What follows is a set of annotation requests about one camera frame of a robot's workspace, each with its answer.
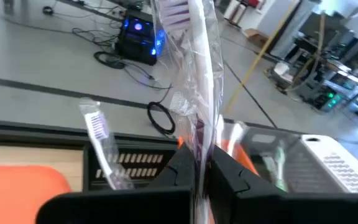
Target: plastic packaging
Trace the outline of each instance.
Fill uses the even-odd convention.
[[[84,116],[88,136],[100,167],[113,190],[133,189],[133,183],[124,168],[113,159],[119,155],[118,148],[99,105],[100,102],[95,102],[89,98],[83,98],[80,102],[80,111]]]
[[[223,98],[224,67],[214,2],[152,0],[152,9],[157,56],[168,57],[167,73],[176,75],[170,110],[176,113],[177,133],[195,155],[196,189],[203,198]],[[208,217],[205,201],[197,202],[196,222]]]

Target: gray floor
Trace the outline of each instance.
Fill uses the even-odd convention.
[[[0,16],[3,15],[1,2]],[[117,32],[101,24],[109,21],[100,17],[76,19],[49,17],[41,13],[42,6],[53,4],[51,0],[36,0],[28,4],[26,0],[17,1],[11,18],[49,29],[71,31],[79,27]],[[58,3],[55,10],[74,16],[87,15],[87,12],[62,3]],[[92,21],[95,19],[98,22],[96,25]],[[220,21],[220,28],[226,104],[256,58],[254,52],[258,52],[259,48],[246,41],[243,34],[225,21]],[[96,51],[99,51],[97,46],[72,34],[28,29],[0,18],[0,121],[84,128],[78,111],[78,97],[95,96],[102,102],[102,109],[115,131],[159,136],[151,127],[144,106],[161,99],[165,92],[141,86],[124,71],[101,65],[93,58]],[[168,86],[175,76],[160,63],[153,67],[139,65],[156,77],[161,86]],[[272,62],[267,60],[259,62],[232,110],[224,117],[273,128],[328,135],[340,139],[348,150],[358,156],[358,118],[346,111],[321,115],[311,110],[310,106],[280,94],[263,74],[263,70],[270,66]],[[142,79],[138,73],[133,74]],[[165,106],[169,105],[172,95],[170,92],[163,102]],[[162,123],[168,125],[161,113],[155,113]]]

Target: white wall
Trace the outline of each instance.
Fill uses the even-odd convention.
[[[272,35],[273,32],[277,29],[279,23],[283,19],[283,17],[287,14],[290,7],[294,7],[292,0],[276,0],[272,3],[271,7],[265,13],[257,30],[261,31],[266,35]]]
[[[262,8],[260,13],[257,12],[253,7],[247,8],[246,12],[241,18],[241,21],[238,24],[241,27],[241,30],[245,31],[246,29],[257,29],[264,15],[266,15],[270,7],[272,7],[276,1],[286,0],[266,0],[265,6]]]

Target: blue light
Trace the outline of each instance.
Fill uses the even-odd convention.
[[[142,24],[137,23],[135,24],[135,30],[141,30],[142,29]]]
[[[124,27],[126,28],[126,27],[128,27],[128,25],[129,25],[129,21],[128,21],[128,19],[126,19],[126,20],[124,21]]]
[[[157,55],[162,54],[162,49],[163,49],[163,45],[164,45],[164,38],[165,38],[164,30],[159,30],[157,32],[157,35],[155,36],[155,51],[156,51]]]
[[[164,35],[165,35],[164,30],[160,30],[160,31],[158,32],[158,36],[159,36],[160,38],[164,38]]]

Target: toothbrush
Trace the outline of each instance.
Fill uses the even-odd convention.
[[[282,142],[280,142],[280,145],[277,148],[277,151],[275,154],[275,160],[277,163],[276,187],[287,192],[288,187],[284,180],[285,153],[284,153],[284,148],[283,148]]]
[[[87,113],[84,118],[88,136],[110,187],[113,190],[133,188],[129,178],[124,175],[122,166],[107,159],[108,157],[112,158],[113,154],[117,154],[118,151],[115,144],[111,142],[109,128],[103,113],[100,111]]]
[[[208,33],[205,24],[202,0],[160,0],[161,22],[164,30],[173,39],[187,33],[191,37],[189,54],[183,52],[187,60],[194,58],[194,80],[197,86],[198,105],[195,124],[193,153],[195,156],[198,182],[197,190],[200,200],[196,202],[197,223],[204,223],[208,217],[208,205],[204,192],[204,178],[207,163],[213,153],[214,138],[214,82],[211,53],[209,51]]]

